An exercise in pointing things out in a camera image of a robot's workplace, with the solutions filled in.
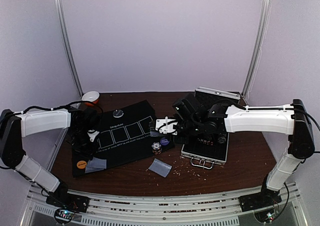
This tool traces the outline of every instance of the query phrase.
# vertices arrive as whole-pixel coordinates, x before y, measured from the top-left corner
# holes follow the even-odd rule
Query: wooden table
[[[147,99],[156,116],[172,116],[172,103],[186,92],[105,93],[99,105],[115,110]],[[63,143],[54,162],[52,173],[65,181],[70,189],[128,196],[178,196],[215,193],[255,187],[262,184],[276,161],[260,132],[231,133],[225,166],[212,170],[190,165],[190,159],[180,157],[181,146],[159,155],[80,178],[72,177],[71,146]],[[157,158],[172,165],[166,178],[149,171]]]

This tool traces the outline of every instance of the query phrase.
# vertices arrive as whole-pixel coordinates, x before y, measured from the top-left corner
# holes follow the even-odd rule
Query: robotic arm
[[[91,108],[82,111],[69,106],[66,109],[26,113],[13,113],[6,109],[0,116],[0,158],[6,166],[46,191],[51,196],[47,198],[47,203],[68,207],[70,210],[86,211],[89,199],[69,194],[63,181],[26,154],[22,138],[53,129],[69,128],[72,149],[92,159],[98,149],[95,142],[98,132],[93,127],[99,121],[96,110]]]
[[[177,100],[175,119],[157,119],[150,125],[151,135],[167,137],[176,143],[188,143],[191,136],[206,142],[224,143],[227,134],[240,131],[277,132],[288,135],[288,146],[273,170],[265,177],[256,195],[239,198],[242,211],[281,202],[279,190],[300,163],[315,152],[312,125],[301,100],[277,107],[249,107],[222,99],[209,110],[192,95]]]

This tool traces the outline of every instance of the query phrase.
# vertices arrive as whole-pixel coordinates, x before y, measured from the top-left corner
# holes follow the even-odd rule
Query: stack of poker chips
[[[158,155],[162,152],[162,146],[160,143],[158,142],[154,142],[152,144],[152,152],[154,153],[154,155]]]

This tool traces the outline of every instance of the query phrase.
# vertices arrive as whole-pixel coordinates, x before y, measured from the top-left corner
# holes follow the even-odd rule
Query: blue poker chip
[[[167,146],[170,142],[168,139],[166,139],[165,137],[163,137],[161,140],[160,140],[160,143],[162,146]]]

